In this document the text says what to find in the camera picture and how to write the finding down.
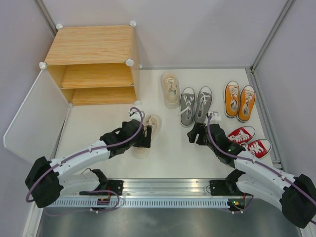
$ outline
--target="shoe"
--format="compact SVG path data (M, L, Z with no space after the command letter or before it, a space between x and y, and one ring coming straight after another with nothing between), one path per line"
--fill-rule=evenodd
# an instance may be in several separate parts
M229 134L227 137L229 140L240 145L241 143L248 143L255 136L256 131L251 126L240 127L234 132Z
M164 94L164 104L169 109L175 109L179 105L179 82L172 73L164 73L161 77L161 85Z
M250 151L256 158L262 158L271 150L271 142L267 139L255 140L249 144L241 144L246 150Z
M145 135L147 134L148 126L152 126L152 137L151 137L151 145L153 143L153 139L157 136L157 133L161 128L161 118L158 115L149 115L143 122ZM132 147L133 155L138 159L144 159L148 156L150 148L145 147Z
M203 87L197 96L197 109L196 113L194 114L194 122L204 123L206 119L206 114L211 107L212 104L212 90L205 86Z
M247 122L250 119L252 108L255 104L256 93L252 86L247 85L240 94L240 108L237 119Z
M239 85L236 81L230 81L224 90L225 115L234 118L238 114Z
M180 96L180 123L184 127L192 125L195 99L194 90L190 87L185 88Z

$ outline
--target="red sneaker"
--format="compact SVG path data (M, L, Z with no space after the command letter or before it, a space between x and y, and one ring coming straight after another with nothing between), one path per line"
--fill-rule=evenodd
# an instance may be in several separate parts
M245 147L250 151L256 158L264 157L271 150L271 142L267 139L259 139L253 141Z
M254 137L256 131L253 127L251 126L245 126L245 127L240 127L236 129L234 132L229 134L227 137L229 140L237 143L240 145L241 143L244 142L250 142L251 139Z

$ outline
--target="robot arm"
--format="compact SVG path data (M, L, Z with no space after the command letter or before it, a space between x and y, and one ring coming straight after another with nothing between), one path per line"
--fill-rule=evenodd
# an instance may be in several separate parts
M37 159L25 180L37 206L46 207L60 196L82 191L106 190L108 179L101 170L74 174L94 163L123 154L132 146L150 148L152 128L148 126L145 133L139 113L144 117L143 112L130 112L131 121L123 122L121 128L104 134L100 140L86 149L67 157L52 160L47 160L45 157Z
M311 179L304 174L295 177L278 170L256 158L244 147L233 143L218 124L221 120L219 114L215 112L214 115L209 126L212 139L208 136L207 126L200 123L194 125L188 138L190 143L194 143L198 135L197 144L208 146L222 163L235 168L226 178L226 186L231 195L242 192L256 196L281 210L297 227L306 227L316 214L316 206L286 181L290 181L315 200L316 189ZM231 155L246 159L232 158Z

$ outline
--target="wooden shoe rack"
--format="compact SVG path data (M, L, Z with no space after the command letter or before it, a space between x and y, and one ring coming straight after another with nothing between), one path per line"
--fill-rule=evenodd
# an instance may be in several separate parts
M139 60L130 25L63 27L45 63L66 99L74 105L137 100Z

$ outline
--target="gray floor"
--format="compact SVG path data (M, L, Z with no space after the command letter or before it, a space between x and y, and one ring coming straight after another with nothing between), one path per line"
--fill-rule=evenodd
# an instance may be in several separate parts
M49 213L72 211L50 208ZM244 214L217 209L119 208L42 218L39 237L300 237L282 213L255 200Z

